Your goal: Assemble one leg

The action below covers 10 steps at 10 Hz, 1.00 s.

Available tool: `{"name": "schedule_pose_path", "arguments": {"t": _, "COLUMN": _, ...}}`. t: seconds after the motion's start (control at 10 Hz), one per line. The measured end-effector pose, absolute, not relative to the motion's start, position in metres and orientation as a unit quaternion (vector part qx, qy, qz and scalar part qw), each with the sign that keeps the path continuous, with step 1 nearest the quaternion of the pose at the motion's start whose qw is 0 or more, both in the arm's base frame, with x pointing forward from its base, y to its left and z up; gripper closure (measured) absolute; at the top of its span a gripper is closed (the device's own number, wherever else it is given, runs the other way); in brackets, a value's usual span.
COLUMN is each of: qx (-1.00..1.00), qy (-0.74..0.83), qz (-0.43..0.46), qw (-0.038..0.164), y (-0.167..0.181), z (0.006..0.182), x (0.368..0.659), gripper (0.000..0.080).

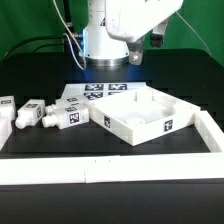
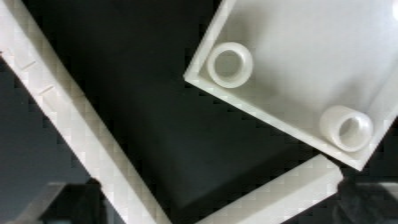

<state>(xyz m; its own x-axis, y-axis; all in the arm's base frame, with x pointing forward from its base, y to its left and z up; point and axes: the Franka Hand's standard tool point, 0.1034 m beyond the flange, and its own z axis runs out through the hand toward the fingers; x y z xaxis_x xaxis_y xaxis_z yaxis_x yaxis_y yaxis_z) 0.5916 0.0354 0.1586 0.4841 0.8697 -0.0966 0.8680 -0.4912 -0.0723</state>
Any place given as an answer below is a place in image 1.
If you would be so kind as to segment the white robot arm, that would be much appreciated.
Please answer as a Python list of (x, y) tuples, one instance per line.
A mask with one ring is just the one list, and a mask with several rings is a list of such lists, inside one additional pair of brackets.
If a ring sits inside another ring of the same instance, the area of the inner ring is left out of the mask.
[(83, 53), (89, 63), (117, 66), (126, 61), (140, 65), (143, 40), (160, 48), (171, 15), (184, 0), (87, 0), (88, 24), (83, 30)]

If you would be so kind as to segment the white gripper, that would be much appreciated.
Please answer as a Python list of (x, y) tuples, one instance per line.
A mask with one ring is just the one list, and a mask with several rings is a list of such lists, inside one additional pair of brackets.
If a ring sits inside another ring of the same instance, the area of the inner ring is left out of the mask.
[(143, 45), (137, 40), (153, 29), (150, 34), (150, 45), (161, 48), (168, 25), (163, 21), (178, 11), (183, 1), (105, 0), (106, 30), (112, 39), (130, 43), (129, 62), (140, 65), (143, 59)]

